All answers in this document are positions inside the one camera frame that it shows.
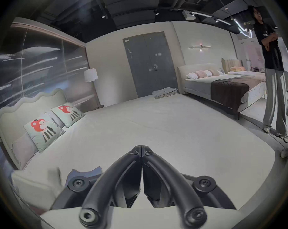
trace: white lampshade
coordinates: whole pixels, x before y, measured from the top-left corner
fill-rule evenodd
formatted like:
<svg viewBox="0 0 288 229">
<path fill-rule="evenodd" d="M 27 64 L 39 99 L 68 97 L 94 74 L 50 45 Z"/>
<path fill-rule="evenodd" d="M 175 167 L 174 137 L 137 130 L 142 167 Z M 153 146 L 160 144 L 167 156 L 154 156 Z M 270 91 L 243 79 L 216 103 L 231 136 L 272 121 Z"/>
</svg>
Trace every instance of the white lampshade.
<svg viewBox="0 0 288 229">
<path fill-rule="evenodd" d="M 85 74 L 85 82 L 92 82 L 98 79 L 96 69 L 88 69 L 84 71 Z"/>
</svg>

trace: bolt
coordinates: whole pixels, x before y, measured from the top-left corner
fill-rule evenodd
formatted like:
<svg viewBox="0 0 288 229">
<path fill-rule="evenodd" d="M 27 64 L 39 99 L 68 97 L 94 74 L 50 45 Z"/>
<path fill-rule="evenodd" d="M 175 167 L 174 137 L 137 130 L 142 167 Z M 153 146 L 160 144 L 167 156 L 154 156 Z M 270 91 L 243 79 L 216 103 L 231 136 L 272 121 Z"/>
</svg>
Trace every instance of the bolt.
<svg viewBox="0 0 288 229">
<path fill-rule="evenodd" d="M 199 184 L 202 187 L 209 187 L 211 185 L 211 182 L 207 179 L 202 179 L 200 180 Z"/>
<path fill-rule="evenodd" d="M 148 155 L 152 155 L 153 153 L 154 153 L 153 151 L 146 151 L 146 152 L 145 152 L 145 155 L 148 156 Z"/>
<path fill-rule="evenodd" d="M 98 221 L 98 216 L 97 214 L 91 210 L 91 209 L 87 209 L 87 208 L 83 208 L 79 214 L 79 218 L 81 219 L 81 221 L 83 221 L 85 224 L 95 224 Z"/>
<path fill-rule="evenodd" d="M 129 153 L 130 153 L 131 155 L 137 155 L 137 154 L 138 154 L 138 151 L 132 150 L 132 151 L 130 151 Z"/>
<path fill-rule="evenodd" d="M 75 181 L 73 182 L 73 185 L 74 185 L 75 187 L 81 187 L 82 185 L 84 185 L 84 181 L 83 181 L 83 180 L 75 180 Z"/>
<path fill-rule="evenodd" d="M 207 220 L 204 208 L 193 208 L 186 214 L 186 222 L 190 225 L 203 224 Z"/>
</svg>

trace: woman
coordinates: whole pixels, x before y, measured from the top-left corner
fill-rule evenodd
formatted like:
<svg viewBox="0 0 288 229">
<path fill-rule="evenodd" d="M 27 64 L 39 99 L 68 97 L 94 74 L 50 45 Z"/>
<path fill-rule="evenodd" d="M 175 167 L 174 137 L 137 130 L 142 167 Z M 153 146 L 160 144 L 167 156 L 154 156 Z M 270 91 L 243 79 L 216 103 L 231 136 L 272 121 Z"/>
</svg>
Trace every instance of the woman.
<svg viewBox="0 0 288 229">
<path fill-rule="evenodd" d="M 267 104 L 263 120 L 263 129 L 269 133 L 276 104 L 278 99 L 278 112 L 276 118 L 276 136 L 288 143 L 287 122 L 286 122 L 286 82 L 284 77 L 283 61 L 278 47 L 278 36 L 274 29 L 263 21 L 260 13 L 254 6 L 248 7 L 255 24 L 254 32 L 258 43 L 263 48 L 265 59 L 265 73 L 267 84 Z"/>
</svg>

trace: long hair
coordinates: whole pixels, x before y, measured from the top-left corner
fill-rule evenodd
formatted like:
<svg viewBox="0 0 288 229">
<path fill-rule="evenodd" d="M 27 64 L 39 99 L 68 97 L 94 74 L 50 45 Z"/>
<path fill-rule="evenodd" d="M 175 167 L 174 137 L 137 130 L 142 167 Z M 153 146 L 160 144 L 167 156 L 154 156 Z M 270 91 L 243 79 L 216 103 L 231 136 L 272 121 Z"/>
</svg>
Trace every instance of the long hair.
<svg viewBox="0 0 288 229">
<path fill-rule="evenodd" d="M 253 18 L 253 20 L 255 21 L 255 23 L 259 23 L 258 20 L 254 17 L 254 9 L 256 9 L 258 11 L 258 9 L 252 5 L 248 6 L 248 11 L 251 14 L 251 17 Z"/>
</svg>

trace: gray door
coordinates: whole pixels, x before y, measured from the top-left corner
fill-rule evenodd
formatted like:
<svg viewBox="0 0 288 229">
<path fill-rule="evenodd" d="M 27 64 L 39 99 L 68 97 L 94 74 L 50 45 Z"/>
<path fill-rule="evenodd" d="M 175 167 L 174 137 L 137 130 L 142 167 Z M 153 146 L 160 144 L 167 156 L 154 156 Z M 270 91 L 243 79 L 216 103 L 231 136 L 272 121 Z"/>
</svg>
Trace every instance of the gray door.
<svg viewBox="0 0 288 229">
<path fill-rule="evenodd" d="M 178 88 L 164 32 L 123 39 L 138 97 L 165 87 Z"/>
</svg>

